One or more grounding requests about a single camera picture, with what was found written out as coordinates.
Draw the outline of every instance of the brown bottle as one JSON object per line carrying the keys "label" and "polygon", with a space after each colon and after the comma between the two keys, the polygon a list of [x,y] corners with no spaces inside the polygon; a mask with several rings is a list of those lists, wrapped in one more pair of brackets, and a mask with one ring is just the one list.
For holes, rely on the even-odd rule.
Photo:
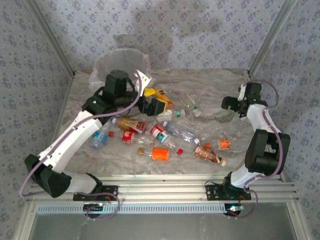
{"label": "brown bottle", "polygon": [[202,147],[201,145],[197,145],[193,151],[193,154],[202,158],[209,160],[211,162],[214,162],[216,164],[221,165],[224,167],[227,163],[225,159],[222,159],[221,157],[217,156],[213,151]]}

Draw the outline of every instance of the robotic arm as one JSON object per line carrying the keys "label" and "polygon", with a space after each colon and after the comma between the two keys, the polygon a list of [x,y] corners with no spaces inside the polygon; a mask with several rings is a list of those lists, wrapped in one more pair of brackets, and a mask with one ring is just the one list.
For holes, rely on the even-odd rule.
{"label": "robotic arm", "polygon": [[276,133],[282,143],[282,162],[276,174],[280,174],[286,161],[290,137],[281,131],[273,123],[268,105],[261,100],[261,84],[249,82],[239,88],[239,97],[227,96],[223,99],[221,107],[230,109],[240,114],[240,118],[247,117],[253,127],[254,135],[246,151],[244,165],[238,170],[230,172],[224,178],[220,189],[216,189],[216,200],[241,200],[251,199],[251,196],[244,191],[248,181],[253,182],[256,176],[270,176],[279,165],[280,148]]}
{"label": "robotic arm", "polygon": [[[118,108],[132,105],[136,98],[136,105],[141,113],[153,116],[164,111],[165,103],[156,98],[151,98],[150,101],[150,98],[143,94],[144,88],[153,84],[152,77],[138,70],[137,73],[141,81],[137,81],[134,86],[126,72],[113,70],[106,76],[105,86],[86,100],[82,111],[63,134],[38,156],[30,154],[25,159],[29,173],[34,172],[31,178],[51,197],[56,198],[63,193],[96,194],[103,191],[102,183],[95,176],[64,171],[79,147],[111,117],[94,116],[114,113]],[[127,83],[131,85],[132,91],[127,91]],[[138,97],[137,89],[140,88],[140,83],[141,94]]]}

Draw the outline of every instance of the marble surface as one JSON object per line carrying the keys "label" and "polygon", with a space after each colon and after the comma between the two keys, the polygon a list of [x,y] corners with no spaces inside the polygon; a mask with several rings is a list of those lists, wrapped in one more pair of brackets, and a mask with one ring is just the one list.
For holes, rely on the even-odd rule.
{"label": "marble surface", "polygon": [[[157,161],[139,157],[139,145],[128,145],[109,138],[100,150],[90,147],[88,140],[74,154],[66,170],[75,173],[95,175],[137,175],[137,174],[225,174],[236,170],[254,134],[248,120],[241,121],[238,114],[221,109],[225,96],[238,96],[238,87],[247,81],[243,69],[159,69],[152,72],[177,108],[181,108],[177,94],[188,92],[197,101],[202,115],[195,118],[183,117],[180,124],[192,129],[200,139],[227,136],[234,151],[218,152],[227,160],[225,167],[203,160],[192,154],[181,156],[171,153],[168,161]],[[93,93],[88,89],[89,75],[78,71],[73,80],[64,109],[60,134],[71,124],[82,104]],[[135,117],[153,121],[154,117],[140,114]]]}

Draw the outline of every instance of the floral pattern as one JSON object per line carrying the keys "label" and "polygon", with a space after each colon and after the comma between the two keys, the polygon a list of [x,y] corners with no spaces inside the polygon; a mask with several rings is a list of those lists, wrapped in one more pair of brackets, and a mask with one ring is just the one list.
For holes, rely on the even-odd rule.
{"label": "floral pattern", "polygon": [[153,69],[248,68],[281,1],[36,0],[74,70],[132,47]]}
{"label": "floral pattern", "polygon": [[[315,239],[320,239],[320,3],[299,0],[261,64],[256,79],[276,86],[270,112],[291,137],[285,171],[295,182]],[[267,100],[275,94],[265,91]]]}
{"label": "floral pattern", "polygon": [[70,77],[23,1],[0,9],[0,239],[10,240],[24,206],[24,159],[50,143]]}

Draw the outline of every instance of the transparent plastic bag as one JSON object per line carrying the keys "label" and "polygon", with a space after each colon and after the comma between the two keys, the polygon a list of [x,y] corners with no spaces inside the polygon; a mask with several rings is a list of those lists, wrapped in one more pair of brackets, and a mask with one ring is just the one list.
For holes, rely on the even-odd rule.
{"label": "transparent plastic bag", "polygon": [[94,64],[89,77],[89,89],[95,92],[105,85],[106,76],[112,70],[122,70],[129,74],[129,78],[135,84],[137,77],[135,70],[144,74],[151,73],[151,66],[148,54],[134,48],[119,48],[98,58]]}

